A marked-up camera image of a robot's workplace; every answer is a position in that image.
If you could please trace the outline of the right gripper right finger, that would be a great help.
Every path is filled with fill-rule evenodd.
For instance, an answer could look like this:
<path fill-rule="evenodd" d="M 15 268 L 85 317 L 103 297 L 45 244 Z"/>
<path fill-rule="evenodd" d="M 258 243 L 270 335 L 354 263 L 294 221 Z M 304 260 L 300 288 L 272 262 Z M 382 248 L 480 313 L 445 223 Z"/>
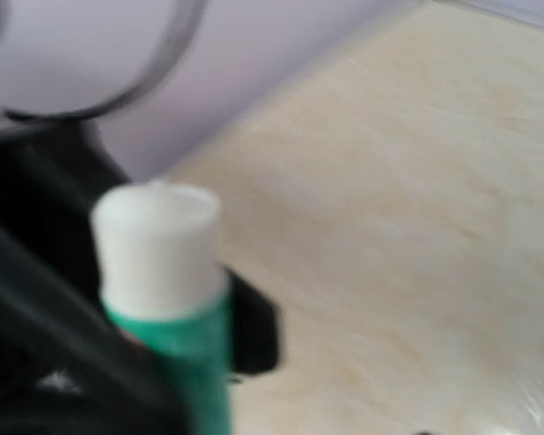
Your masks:
<path fill-rule="evenodd" d="M 154 358 L 0 228 L 0 335 L 65 368 L 123 434 L 189 434 L 189 410 Z"/>

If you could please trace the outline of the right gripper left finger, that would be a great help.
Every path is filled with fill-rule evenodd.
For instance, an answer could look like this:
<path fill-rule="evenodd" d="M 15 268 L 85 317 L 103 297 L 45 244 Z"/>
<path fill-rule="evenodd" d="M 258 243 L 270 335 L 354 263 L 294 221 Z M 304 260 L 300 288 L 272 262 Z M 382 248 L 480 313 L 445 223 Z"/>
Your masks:
<path fill-rule="evenodd" d="M 129 180 L 84 124 L 0 130 L 0 224 L 94 306 L 100 274 L 88 215 Z M 272 372 L 281 362 L 277 306 L 235 271 L 228 277 L 232 370 Z"/>

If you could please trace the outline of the white green glue stick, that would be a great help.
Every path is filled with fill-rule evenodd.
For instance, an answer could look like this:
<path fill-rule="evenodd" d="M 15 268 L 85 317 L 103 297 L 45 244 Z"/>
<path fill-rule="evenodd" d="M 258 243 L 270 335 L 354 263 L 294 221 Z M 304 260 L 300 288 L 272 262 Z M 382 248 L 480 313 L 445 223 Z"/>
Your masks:
<path fill-rule="evenodd" d="M 151 350 L 196 434 L 232 432 L 231 305 L 219 263 L 221 202 L 191 185 L 125 184 L 91 213 L 107 315 Z"/>

